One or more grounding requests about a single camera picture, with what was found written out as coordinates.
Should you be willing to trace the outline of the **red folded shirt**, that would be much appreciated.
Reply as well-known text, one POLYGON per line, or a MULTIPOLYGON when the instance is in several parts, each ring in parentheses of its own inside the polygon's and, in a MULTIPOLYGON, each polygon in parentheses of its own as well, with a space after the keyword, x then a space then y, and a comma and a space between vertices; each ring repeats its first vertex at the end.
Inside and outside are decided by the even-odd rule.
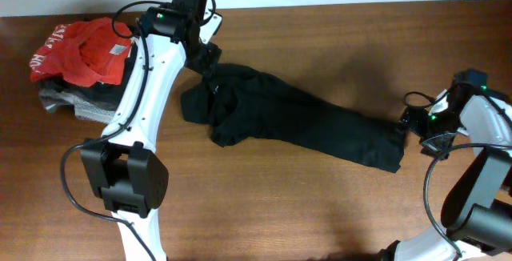
POLYGON ((119 85, 130 53, 129 27, 111 18, 60 24, 32 56, 30 80, 61 77, 76 86, 119 85))

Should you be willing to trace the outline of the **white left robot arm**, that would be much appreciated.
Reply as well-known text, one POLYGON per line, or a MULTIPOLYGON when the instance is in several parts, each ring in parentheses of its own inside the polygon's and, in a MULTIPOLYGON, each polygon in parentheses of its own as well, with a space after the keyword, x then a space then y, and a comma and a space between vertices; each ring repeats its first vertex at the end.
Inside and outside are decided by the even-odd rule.
POLYGON ((113 119, 80 147, 95 197, 117 223, 128 260, 165 260, 158 209, 169 172, 156 155, 159 124, 178 73, 212 71, 221 51, 211 42, 222 25, 214 10, 180 13, 151 7, 138 20, 134 67, 113 119))

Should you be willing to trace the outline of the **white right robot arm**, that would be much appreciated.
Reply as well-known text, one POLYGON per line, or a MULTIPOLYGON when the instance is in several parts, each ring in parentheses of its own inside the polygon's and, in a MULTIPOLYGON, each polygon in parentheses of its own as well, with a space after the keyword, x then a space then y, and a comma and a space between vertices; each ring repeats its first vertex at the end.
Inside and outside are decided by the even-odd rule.
POLYGON ((431 226, 412 239, 395 241, 378 260, 468 260, 511 250, 511 206, 499 201, 511 190, 511 100, 485 85, 455 83, 429 104, 408 104, 405 124, 433 156, 423 181, 423 204, 431 226), (455 183, 435 220, 429 201, 435 166, 460 149, 474 161, 455 183))

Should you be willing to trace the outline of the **grey folded garment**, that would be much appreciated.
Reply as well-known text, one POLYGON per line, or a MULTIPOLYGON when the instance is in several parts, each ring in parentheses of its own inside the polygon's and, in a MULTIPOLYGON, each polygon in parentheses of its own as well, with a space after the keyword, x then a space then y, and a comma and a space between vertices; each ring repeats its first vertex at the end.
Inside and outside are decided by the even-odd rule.
POLYGON ((93 101, 83 94, 58 92, 53 89, 40 89, 38 98, 48 113, 59 108, 71 109, 76 118, 108 124, 114 117, 118 105, 115 102, 93 101))

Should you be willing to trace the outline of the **black folded garment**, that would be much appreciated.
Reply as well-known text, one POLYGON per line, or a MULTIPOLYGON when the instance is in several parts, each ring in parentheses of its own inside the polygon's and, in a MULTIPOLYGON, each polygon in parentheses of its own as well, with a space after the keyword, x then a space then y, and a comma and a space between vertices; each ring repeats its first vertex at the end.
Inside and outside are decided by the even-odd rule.
POLYGON ((62 77, 53 77, 38 82, 38 97, 44 107, 48 106, 95 106, 101 110, 116 110, 129 82, 138 47, 134 46, 124 60, 122 81, 119 85, 96 82, 83 87, 68 83, 62 77))

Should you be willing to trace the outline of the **black t-shirt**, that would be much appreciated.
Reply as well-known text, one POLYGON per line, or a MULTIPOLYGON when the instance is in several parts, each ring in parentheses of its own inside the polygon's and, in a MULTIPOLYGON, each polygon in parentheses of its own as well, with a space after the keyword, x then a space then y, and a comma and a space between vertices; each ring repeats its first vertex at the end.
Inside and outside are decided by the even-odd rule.
POLYGON ((181 107, 187 122, 211 126, 220 147, 276 139, 390 173, 404 155, 399 123, 336 106, 249 66, 217 65, 182 93, 181 107))

